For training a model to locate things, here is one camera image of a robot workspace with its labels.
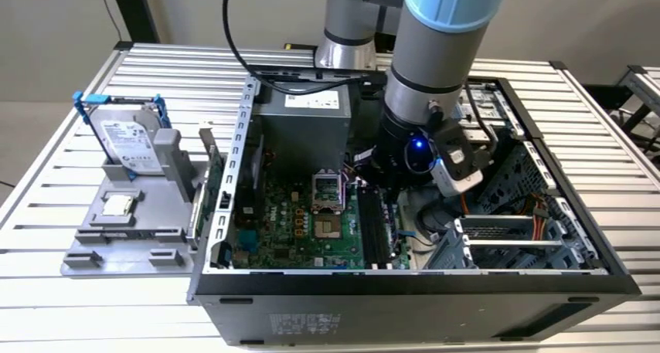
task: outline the black cable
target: black cable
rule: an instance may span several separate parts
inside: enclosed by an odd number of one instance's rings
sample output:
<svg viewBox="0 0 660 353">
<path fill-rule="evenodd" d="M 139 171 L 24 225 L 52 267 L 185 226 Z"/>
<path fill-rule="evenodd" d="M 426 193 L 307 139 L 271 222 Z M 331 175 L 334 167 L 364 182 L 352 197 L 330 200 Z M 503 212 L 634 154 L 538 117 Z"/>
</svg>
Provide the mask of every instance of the black cable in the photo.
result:
<svg viewBox="0 0 660 353">
<path fill-rule="evenodd" d="M 276 90 L 279 93 L 290 94 L 292 96 L 304 96 L 307 94 L 314 94 L 318 92 L 322 92 L 324 90 L 328 90 L 331 88 L 336 88 L 344 84 L 350 83 L 359 83 L 363 81 L 367 81 L 367 76 L 363 77 L 354 77 L 350 79 L 344 79 L 342 81 L 336 81 L 334 83 L 322 85 L 319 87 L 315 87 L 312 89 L 307 90 L 291 90 L 287 88 L 280 87 L 278 84 L 271 83 L 268 80 L 266 80 L 262 75 L 259 75 L 255 70 L 251 68 L 251 66 L 247 64 L 246 60 L 240 56 L 240 53 L 238 52 L 236 45 L 234 44 L 234 39 L 231 37 L 231 31 L 228 28 L 228 0 L 223 0 L 223 30 L 224 30 L 224 38 L 227 39 L 227 44 L 228 48 L 231 49 L 231 53 L 234 54 L 234 57 L 236 57 L 236 61 L 240 63 L 240 65 L 246 68 L 246 71 L 250 73 L 250 75 L 260 81 L 263 85 L 266 85 L 270 89 Z"/>
<path fill-rule="evenodd" d="M 509 209 L 511 208 L 511 205 L 521 201 L 522 199 L 525 199 L 525 197 L 527 197 L 529 195 L 521 195 L 518 196 L 517 198 L 511 199 L 511 200 L 507 200 L 502 205 L 499 205 L 497 208 L 494 208 L 494 210 L 490 212 L 490 215 L 497 215 L 499 214 L 505 209 Z"/>
<path fill-rule="evenodd" d="M 465 82 L 465 93 L 467 94 L 467 102 L 470 103 L 470 107 L 473 108 L 474 118 L 477 119 L 478 127 L 483 130 L 483 133 L 487 135 L 487 139 L 490 139 L 490 146 L 487 148 L 487 152 L 490 156 L 495 154 L 497 149 L 497 136 L 493 130 L 486 127 L 483 120 L 481 119 L 481 114 L 478 113 L 477 103 L 474 102 L 473 91 L 470 90 L 470 86 L 467 81 Z"/>
<path fill-rule="evenodd" d="M 406 239 L 413 239 L 415 240 L 418 243 L 421 243 L 422 245 L 427 246 L 427 247 L 433 247 L 433 244 L 431 243 L 425 243 L 417 236 L 406 236 L 405 237 Z"/>
<path fill-rule="evenodd" d="M 5 181 L 0 181 L 0 185 L 5 185 L 6 187 L 16 188 L 16 185 L 13 185 L 12 183 L 6 183 Z"/>
<path fill-rule="evenodd" d="M 116 35 L 120 38 L 120 42 L 123 42 L 124 39 L 121 39 L 120 27 L 116 25 L 115 17 L 112 16 L 112 13 L 111 13 L 111 7 L 108 7 L 108 5 L 107 5 L 107 0 L 103 0 L 103 4 L 105 5 L 107 15 L 111 17 L 112 25 L 115 26 Z"/>
</svg>

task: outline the label sticker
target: label sticker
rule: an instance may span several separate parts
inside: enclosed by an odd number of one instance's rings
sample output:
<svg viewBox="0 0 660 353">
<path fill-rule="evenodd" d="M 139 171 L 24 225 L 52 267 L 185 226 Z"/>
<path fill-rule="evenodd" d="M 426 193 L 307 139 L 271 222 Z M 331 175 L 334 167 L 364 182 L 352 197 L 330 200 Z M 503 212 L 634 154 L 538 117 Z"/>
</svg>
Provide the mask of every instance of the label sticker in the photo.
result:
<svg viewBox="0 0 660 353">
<path fill-rule="evenodd" d="M 270 327 L 275 335 L 335 334 L 340 314 L 271 314 Z"/>
<path fill-rule="evenodd" d="M 101 127 L 121 165 L 137 174 L 161 173 L 144 127 L 133 121 L 113 120 L 101 121 Z"/>
<path fill-rule="evenodd" d="M 307 94 L 306 96 L 292 96 L 291 94 L 287 94 L 284 107 L 339 110 L 339 92 L 335 90 L 326 90 L 319 93 Z"/>
</svg>

